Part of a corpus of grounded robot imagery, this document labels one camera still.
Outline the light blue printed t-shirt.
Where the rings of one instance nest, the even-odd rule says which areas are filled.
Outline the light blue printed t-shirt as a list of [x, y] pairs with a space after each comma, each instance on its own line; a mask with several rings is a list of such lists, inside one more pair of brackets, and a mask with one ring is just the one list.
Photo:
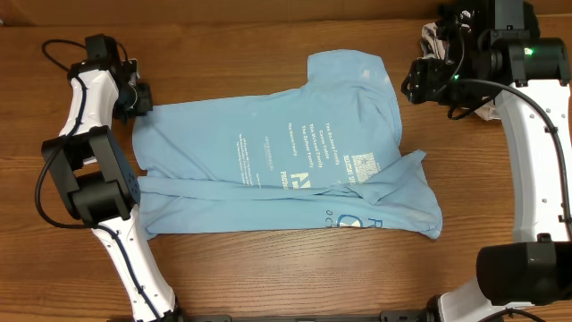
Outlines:
[[163, 233], [359, 227], [437, 238], [442, 211], [425, 153], [400, 152], [383, 60], [307, 59], [307, 83], [263, 96], [155, 107], [134, 123], [141, 223]]

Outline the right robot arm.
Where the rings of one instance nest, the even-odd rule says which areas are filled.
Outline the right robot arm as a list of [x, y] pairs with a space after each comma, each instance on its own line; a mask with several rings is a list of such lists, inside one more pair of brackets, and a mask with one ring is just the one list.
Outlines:
[[454, 1], [424, 28], [424, 54], [402, 82], [413, 104], [452, 120], [493, 104], [506, 134], [515, 194], [513, 241], [482, 248], [475, 277], [424, 309], [384, 321], [502, 321], [571, 297], [571, 67], [523, 0]]

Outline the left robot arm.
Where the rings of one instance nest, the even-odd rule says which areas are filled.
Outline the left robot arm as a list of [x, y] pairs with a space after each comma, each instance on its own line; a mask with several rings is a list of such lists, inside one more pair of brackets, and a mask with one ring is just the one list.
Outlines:
[[112, 122], [124, 123], [153, 108], [150, 87], [138, 81], [136, 60], [124, 46], [104, 34], [87, 37], [80, 48], [86, 59], [66, 68], [72, 88], [67, 121], [43, 142], [45, 164], [34, 200], [41, 204], [44, 180], [50, 176], [73, 218], [72, 230], [90, 230], [105, 247], [128, 294], [134, 321], [183, 321], [172, 287], [165, 281], [139, 225], [138, 177], [112, 133]]

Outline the beige garment in pile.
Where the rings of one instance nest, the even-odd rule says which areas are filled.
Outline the beige garment in pile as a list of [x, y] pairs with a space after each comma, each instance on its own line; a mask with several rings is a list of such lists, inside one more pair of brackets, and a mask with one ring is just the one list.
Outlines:
[[[428, 23], [422, 28], [421, 47], [424, 52], [423, 59], [436, 59], [438, 63], [444, 63], [442, 68], [442, 84], [437, 86], [435, 95], [441, 95], [449, 90], [448, 86], [457, 81], [461, 75], [463, 64], [467, 55], [463, 32], [469, 31], [466, 24], [453, 23], [451, 30], [439, 27], [436, 22]], [[460, 106], [450, 104], [448, 117], [451, 120], [460, 120], [471, 114], [476, 114], [485, 121], [500, 120], [492, 97], [482, 98], [476, 106]]]

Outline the black garment on pile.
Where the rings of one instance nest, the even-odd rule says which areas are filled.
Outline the black garment on pile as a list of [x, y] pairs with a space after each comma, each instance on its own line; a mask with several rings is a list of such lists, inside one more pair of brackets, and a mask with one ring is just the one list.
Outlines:
[[463, 38], [471, 49], [489, 49], [501, 39], [538, 39], [534, 6], [524, 0], [458, 0], [441, 4], [438, 35]]

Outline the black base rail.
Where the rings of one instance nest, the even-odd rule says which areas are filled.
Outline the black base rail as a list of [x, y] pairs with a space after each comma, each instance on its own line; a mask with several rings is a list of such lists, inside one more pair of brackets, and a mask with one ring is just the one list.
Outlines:
[[366, 315], [318, 315], [318, 316], [272, 316], [242, 317], [229, 315], [184, 316], [184, 322], [440, 322], [437, 314], [429, 309], [384, 310]]

